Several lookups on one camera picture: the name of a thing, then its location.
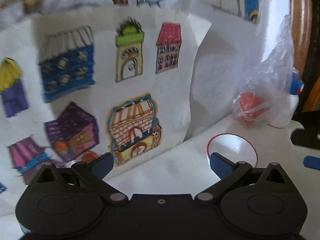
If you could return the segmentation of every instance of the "circular cover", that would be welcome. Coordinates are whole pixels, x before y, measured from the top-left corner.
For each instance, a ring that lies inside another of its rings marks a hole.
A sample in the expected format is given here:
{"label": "circular cover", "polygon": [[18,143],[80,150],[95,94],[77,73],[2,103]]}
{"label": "circular cover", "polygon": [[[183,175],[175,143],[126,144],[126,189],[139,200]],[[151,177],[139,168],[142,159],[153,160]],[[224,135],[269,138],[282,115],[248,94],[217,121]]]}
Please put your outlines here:
{"label": "circular cover", "polygon": [[98,194],[71,185],[62,191],[25,192],[16,207],[18,222],[33,234],[62,237],[85,230],[99,218],[103,203]]}
{"label": "circular cover", "polygon": [[254,185],[234,189],[221,200],[221,213],[250,235],[276,237],[296,233],[307,217],[302,197],[298,192],[273,190],[261,192]]}

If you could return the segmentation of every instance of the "red rim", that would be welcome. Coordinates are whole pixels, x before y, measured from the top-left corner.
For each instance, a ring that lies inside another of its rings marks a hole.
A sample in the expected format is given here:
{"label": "red rim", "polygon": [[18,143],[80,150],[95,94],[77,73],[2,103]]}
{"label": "red rim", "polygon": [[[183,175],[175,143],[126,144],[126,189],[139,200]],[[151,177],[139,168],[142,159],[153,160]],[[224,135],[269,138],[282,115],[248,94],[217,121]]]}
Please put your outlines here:
{"label": "red rim", "polygon": [[256,167],[258,166],[258,154],[257,154],[257,151],[256,151],[255,147],[254,147],[254,146],[252,145],[252,143],[249,142],[246,138],[243,138],[243,137],[241,137],[240,135],[233,134],[233,133],[221,133],[221,134],[218,134],[218,135],[212,137],[212,138],[209,140],[208,144],[207,144],[207,156],[208,156],[208,158],[210,159],[210,155],[209,155],[209,145],[210,145],[210,143],[211,143],[216,137],[218,137],[218,136],[220,136],[220,135],[225,135],[225,134],[238,136],[238,137],[240,137],[241,139],[245,140],[246,142],[248,142],[248,143],[251,145],[251,147],[253,148],[253,150],[254,150],[254,152],[255,152],[255,154],[256,154],[256,157],[257,157],[256,165],[254,166],[254,167],[256,168]]}

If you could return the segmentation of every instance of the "drawn door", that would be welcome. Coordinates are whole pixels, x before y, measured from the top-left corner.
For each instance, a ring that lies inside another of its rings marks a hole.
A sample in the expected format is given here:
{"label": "drawn door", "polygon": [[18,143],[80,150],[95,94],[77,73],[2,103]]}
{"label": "drawn door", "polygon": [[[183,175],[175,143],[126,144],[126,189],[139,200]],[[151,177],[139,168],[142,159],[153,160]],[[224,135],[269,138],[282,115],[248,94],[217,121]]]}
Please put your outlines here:
{"label": "drawn door", "polygon": [[131,157],[135,157],[136,155],[143,153],[147,149],[147,144],[145,142],[137,143],[131,151]]}
{"label": "drawn door", "polygon": [[137,60],[135,58],[128,60],[124,63],[122,68],[122,79],[128,79],[138,74]]}

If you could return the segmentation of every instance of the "red roof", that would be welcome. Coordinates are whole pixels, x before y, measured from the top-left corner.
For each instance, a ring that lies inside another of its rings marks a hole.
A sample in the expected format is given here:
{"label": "red roof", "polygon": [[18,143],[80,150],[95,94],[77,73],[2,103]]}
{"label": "red roof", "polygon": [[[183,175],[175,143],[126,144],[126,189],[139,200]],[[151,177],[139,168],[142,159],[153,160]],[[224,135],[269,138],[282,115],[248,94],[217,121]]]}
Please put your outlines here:
{"label": "red roof", "polygon": [[179,42],[181,42],[180,24],[163,23],[157,41],[157,46]]}

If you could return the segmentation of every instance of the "wooden frame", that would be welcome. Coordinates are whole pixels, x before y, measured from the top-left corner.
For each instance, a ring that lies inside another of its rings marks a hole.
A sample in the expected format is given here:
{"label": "wooden frame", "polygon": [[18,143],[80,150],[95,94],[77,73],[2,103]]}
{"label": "wooden frame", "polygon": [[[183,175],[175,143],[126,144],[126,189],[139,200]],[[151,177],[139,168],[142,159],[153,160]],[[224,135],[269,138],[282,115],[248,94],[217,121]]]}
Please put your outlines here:
{"label": "wooden frame", "polygon": [[294,67],[303,74],[306,64],[312,23],[312,0],[291,0],[291,24],[294,42]]}

